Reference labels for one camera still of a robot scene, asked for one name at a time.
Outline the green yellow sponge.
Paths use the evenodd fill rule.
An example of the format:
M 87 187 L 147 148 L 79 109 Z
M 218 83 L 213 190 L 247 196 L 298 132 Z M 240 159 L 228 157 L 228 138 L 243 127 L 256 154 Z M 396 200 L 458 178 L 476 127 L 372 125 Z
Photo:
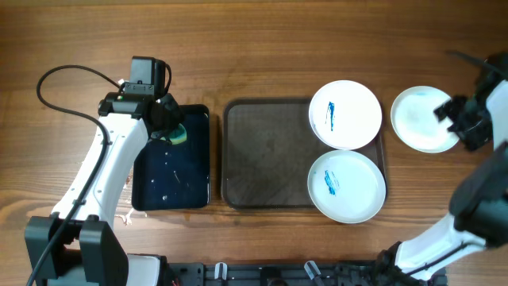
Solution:
M 187 140 L 187 131 L 183 124 L 179 124 L 176 129 L 172 130 L 164 138 L 165 141 L 170 142 L 172 145 L 179 145 Z

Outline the white plate blue stain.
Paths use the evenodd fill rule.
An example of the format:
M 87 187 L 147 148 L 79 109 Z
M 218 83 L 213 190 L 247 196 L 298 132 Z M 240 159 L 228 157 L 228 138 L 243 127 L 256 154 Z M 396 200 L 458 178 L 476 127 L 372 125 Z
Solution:
M 404 90 L 391 107 L 391 124 L 400 140 L 412 149 L 424 153 L 442 153 L 454 147 L 459 138 L 448 127 L 452 121 L 439 120 L 436 108 L 451 97 L 429 86 L 416 86 Z

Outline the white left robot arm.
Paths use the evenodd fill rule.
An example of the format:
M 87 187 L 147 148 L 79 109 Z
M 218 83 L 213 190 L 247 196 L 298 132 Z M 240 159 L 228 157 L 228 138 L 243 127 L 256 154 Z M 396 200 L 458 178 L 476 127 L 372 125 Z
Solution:
M 164 258 L 127 254 L 113 226 L 124 182 L 152 132 L 172 131 L 183 112 L 171 95 L 110 93 L 76 178 L 48 217 L 25 228 L 30 285 L 157 285 Z

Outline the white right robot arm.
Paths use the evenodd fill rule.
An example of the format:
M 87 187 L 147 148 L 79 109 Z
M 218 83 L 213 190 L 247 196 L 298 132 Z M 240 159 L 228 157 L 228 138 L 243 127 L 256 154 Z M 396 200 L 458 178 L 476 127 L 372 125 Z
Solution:
M 455 51 L 480 67 L 471 97 L 454 95 L 435 107 L 438 121 L 475 151 L 494 152 L 454 191 L 448 213 L 416 238 L 396 242 L 371 266 L 373 285 L 435 285 L 437 272 L 470 254 L 507 243 L 507 53 L 486 59 Z

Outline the black water tray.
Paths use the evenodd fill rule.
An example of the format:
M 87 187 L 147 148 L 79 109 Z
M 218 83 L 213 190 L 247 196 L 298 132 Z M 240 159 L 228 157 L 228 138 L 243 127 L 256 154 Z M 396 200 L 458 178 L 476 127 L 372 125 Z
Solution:
M 202 208 L 210 201 L 210 112 L 182 107 L 183 142 L 150 141 L 133 166 L 131 204 L 138 211 Z

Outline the dark brown serving tray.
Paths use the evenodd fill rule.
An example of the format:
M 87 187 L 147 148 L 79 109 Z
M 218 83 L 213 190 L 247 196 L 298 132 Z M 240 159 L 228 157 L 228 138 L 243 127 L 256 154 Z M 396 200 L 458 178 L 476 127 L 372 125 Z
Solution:
M 221 196 L 239 211 L 312 209 L 312 164 L 331 147 L 308 119 L 306 98 L 236 99 L 223 114 Z

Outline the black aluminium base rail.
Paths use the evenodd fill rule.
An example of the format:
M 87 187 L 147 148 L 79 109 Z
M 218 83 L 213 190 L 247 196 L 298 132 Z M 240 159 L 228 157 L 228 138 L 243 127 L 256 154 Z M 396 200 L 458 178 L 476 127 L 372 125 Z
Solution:
M 426 285 L 447 286 L 446 271 L 441 269 L 430 280 L 395 279 L 375 270 L 374 261 L 342 261 L 336 264 L 215 265 L 203 263 L 169 264 L 163 278 L 167 286 L 270 286 L 270 285 Z

